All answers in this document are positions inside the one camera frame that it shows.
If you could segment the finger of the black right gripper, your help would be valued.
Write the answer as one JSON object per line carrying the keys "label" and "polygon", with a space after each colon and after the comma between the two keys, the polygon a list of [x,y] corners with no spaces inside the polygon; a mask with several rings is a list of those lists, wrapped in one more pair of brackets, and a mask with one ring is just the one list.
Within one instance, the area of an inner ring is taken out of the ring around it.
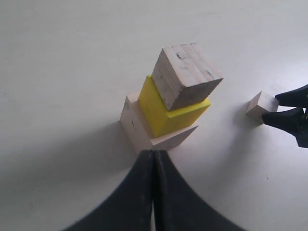
{"label": "finger of the black right gripper", "polygon": [[301,148],[308,147],[308,114],[297,107],[283,112],[270,112],[262,115],[265,125],[278,128],[291,135]]}
{"label": "finger of the black right gripper", "polygon": [[280,106],[286,107],[308,107],[308,85],[298,89],[277,94],[275,96]]}

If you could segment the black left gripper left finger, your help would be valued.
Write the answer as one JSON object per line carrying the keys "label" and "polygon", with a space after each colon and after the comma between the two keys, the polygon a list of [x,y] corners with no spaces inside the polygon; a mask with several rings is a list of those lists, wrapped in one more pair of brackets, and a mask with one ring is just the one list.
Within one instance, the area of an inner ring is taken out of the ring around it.
{"label": "black left gripper left finger", "polygon": [[141,151],[111,195],[67,231],[149,231],[154,153]]}

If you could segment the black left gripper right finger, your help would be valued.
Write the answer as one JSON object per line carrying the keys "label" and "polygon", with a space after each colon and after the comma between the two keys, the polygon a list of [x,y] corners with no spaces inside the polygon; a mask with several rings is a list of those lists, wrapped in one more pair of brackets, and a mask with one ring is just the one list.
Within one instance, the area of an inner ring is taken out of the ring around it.
{"label": "black left gripper right finger", "polygon": [[243,230],[188,185],[166,151],[154,151],[153,203],[157,231]]}

